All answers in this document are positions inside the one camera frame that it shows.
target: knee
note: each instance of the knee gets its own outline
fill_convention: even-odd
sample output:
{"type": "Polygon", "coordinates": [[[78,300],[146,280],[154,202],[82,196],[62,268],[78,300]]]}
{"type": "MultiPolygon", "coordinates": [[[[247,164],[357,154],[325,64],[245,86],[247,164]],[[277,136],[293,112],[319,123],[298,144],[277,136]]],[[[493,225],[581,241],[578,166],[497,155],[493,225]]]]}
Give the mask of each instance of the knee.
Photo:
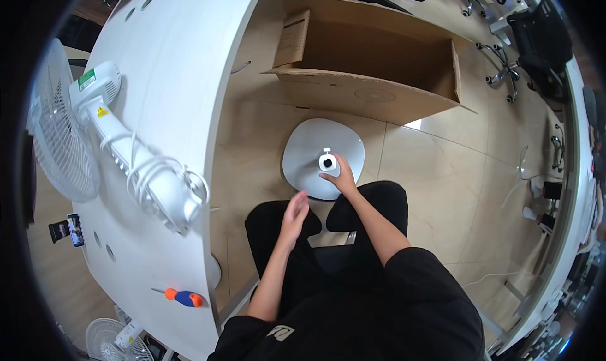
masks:
{"type": "Polygon", "coordinates": [[[269,217],[273,217],[275,215],[284,215],[284,211],[286,210],[287,206],[288,200],[273,200],[257,205],[252,209],[252,211],[250,211],[248,216],[246,216],[244,226],[248,226],[251,223],[256,223],[259,221],[266,221],[269,219],[269,217]]]}
{"type": "Polygon", "coordinates": [[[394,181],[377,181],[377,190],[380,190],[382,194],[398,195],[406,199],[406,190],[399,183],[394,181]]]}

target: yellow warning sticker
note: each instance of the yellow warning sticker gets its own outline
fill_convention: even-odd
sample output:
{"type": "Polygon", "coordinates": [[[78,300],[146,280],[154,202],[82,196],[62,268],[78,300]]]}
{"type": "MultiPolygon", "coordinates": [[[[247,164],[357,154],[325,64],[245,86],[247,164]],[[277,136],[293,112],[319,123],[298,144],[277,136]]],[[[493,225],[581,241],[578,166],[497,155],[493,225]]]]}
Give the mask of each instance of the yellow warning sticker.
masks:
{"type": "Polygon", "coordinates": [[[108,110],[104,109],[103,107],[99,107],[99,109],[97,110],[97,117],[100,119],[109,113],[110,112],[108,110]]]}

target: electric fan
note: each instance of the electric fan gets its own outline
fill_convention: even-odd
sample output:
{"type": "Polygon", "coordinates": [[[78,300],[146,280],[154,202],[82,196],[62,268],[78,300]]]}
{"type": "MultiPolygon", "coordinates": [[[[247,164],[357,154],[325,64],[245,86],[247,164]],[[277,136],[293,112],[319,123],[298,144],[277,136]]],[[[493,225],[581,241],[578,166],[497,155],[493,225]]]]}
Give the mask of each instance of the electric fan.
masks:
{"type": "Polygon", "coordinates": [[[95,319],[86,329],[88,356],[105,361],[154,361],[139,334],[143,329],[131,322],[127,325],[108,318],[95,319]]]}
{"type": "Polygon", "coordinates": [[[172,157],[153,154],[107,107],[117,96],[121,75],[106,61],[73,81],[67,56],[52,40],[32,89],[28,129],[34,152],[51,184],[74,202],[96,198],[101,178],[88,127],[100,150],[122,170],[128,193],[144,212],[183,233],[208,204],[204,177],[172,157]]]}

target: tiled floor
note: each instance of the tiled floor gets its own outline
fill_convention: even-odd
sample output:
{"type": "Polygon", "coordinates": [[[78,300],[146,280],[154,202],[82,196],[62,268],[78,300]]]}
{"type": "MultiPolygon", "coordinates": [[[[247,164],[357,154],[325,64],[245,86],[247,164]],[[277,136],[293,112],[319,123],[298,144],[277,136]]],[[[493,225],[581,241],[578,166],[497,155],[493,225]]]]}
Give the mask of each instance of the tiled floor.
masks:
{"type": "MultiPolygon", "coordinates": [[[[414,15],[475,41],[493,44],[496,37],[479,15],[460,14],[458,0],[413,2],[394,0],[414,15]]],[[[213,164],[211,251],[223,269],[217,288],[219,309],[256,272],[244,230],[247,213],[257,204],[288,199],[294,189],[281,174],[281,157],[290,133],[308,118],[323,117],[352,128],[366,148],[359,185],[374,180],[400,183],[408,195],[408,237],[414,246],[434,252],[465,285],[477,304],[505,329],[517,321],[515,297],[504,287],[514,283],[522,292],[533,280],[531,270],[543,236],[522,218],[533,201],[519,181],[520,152],[524,177],[551,172],[549,136],[555,115],[541,97],[526,87],[520,71],[516,103],[506,102],[507,86],[484,82],[495,74],[496,62],[473,45],[459,54],[462,107],[404,127],[332,112],[299,109],[290,104],[277,78],[261,75],[271,68],[284,18],[280,0],[260,0],[244,35],[235,65],[252,63],[233,74],[227,88],[213,164]]],[[[506,47],[511,58],[515,51],[506,47]]],[[[330,203],[312,203],[325,214],[330,203]]],[[[344,241],[341,235],[320,236],[317,243],[344,241]]],[[[487,346],[495,335],[486,330],[487,346]]]]}

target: orange and blue screwdriver handle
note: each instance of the orange and blue screwdriver handle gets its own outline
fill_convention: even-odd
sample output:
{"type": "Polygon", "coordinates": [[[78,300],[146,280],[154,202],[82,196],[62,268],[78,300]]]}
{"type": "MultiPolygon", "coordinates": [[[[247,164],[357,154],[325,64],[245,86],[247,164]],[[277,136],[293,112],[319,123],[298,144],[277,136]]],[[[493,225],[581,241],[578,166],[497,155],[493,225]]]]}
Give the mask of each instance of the orange and blue screwdriver handle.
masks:
{"type": "Polygon", "coordinates": [[[204,304],[204,299],[202,299],[202,296],[200,294],[196,294],[195,292],[192,292],[192,291],[177,291],[177,290],[171,289],[171,288],[168,288],[164,291],[162,291],[160,289],[154,289],[154,288],[152,288],[152,290],[161,292],[164,294],[166,299],[176,300],[177,302],[179,302],[180,304],[183,304],[184,306],[200,307],[204,304]]]}

